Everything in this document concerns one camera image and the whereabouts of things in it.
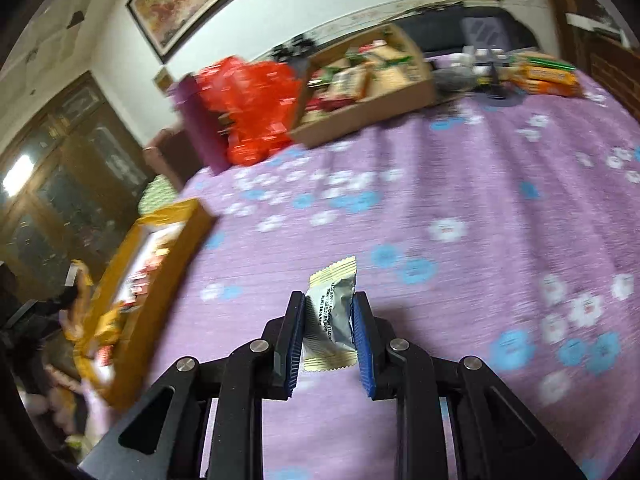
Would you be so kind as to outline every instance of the bed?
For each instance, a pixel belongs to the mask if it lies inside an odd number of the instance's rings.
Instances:
[[[585,99],[466,97],[250,168],[201,170],[181,198],[221,218],[148,380],[181,356],[228,355],[313,272],[354,254],[376,316],[434,356],[480,356],[589,480],[607,478],[640,430],[640,128],[580,80]],[[392,478],[395,424],[357,367],[301,372],[290,401],[265,402],[266,479]]]

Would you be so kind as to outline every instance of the brown cardboard box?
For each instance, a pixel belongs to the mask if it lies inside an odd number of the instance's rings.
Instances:
[[[363,46],[374,40],[385,40],[391,46],[410,54],[413,58],[420,81],[411,83],[405,88],[379,94],[376,85],[372,85],[374,94],[365,97],[357,103],[340,108],[319,121],[299,126],[305,113],[306,102],[313,95],[313,91],[306,87],[309,78],[317,69],[344,57],[349,47]],[[289,132],[289,136],[296,142],[301,142],[308,148],[314,148],[330,140],[338,139],[346,134],[355,132],[364,126],[377,123],[418,110],[436,103],[436,89],[431,76],[431,70],[422,60],[422,52],[417,45],[395,25],[386,24],[369,29],[361,34],[355,34],[340,43],[334,44],[309,58],[309,68],[304,79],[302,94],[296,107],[296,126]]]

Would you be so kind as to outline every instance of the black frame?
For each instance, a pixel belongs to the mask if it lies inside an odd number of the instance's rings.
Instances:
[[[214,14],[216,14],[220,9],[222,9],[232,1],[233,0],[218,0],[215,3],[213,3],[209,7],[209,9],[207,9],[195,22],[193,22],[191,27],[189,27],[187,30],[184,31],[184,33],[180,36],[180,38],[178,38],[178,40],[174,43],[174,45],[165,54],[158,52],[153,41],[151,41],[151,39],[146,34],[144,27],[138,21],[138,18],[136,17],[134,11],[132,10],[133,0],[127,0],[127,10],[129,11],[129,14],[131,15],[133,21],[136,23],[136,27],[140,31],[140,34],[142,34],[142,36],[145,38],[145,41],[154,51],[158,59],[163,64],[165,64],[174,56],[174,54],[178,51],[178,49],[180,49],[180,47],[184,44],[185,41],[187,41],[194,33],[196,33],[197,30],[199,30],[200,27],[202,27],[207,21],[209,21],[209,19]]]

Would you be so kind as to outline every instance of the plastic bag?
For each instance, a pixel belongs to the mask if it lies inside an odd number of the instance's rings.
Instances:
[[[229,114],[228,160],[251,166],[292,143],[300,81],[291,67],[274,61],[246,63],[231,56],[196,76],[206,107]]]

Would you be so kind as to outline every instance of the blue gripper pad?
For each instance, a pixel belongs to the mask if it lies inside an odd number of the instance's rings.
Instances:
[[[300,358],[302,357],[302,336],[305,322],[305,296],[296,309],[296,322],[293,329],[293,336],[289,349],[287,349],[287,372],[285,377],[285,389],[290,397],[298,382],[298,370],[300,369]]]
[[[360,382],[369,397],[376,391],[376,378],[373,375],[373,354],[369,346],[367,330],[364,326],[357,296],[351,303],[351,321],[353,323],[353,342],[358,351],[358,366],[360,367]]]

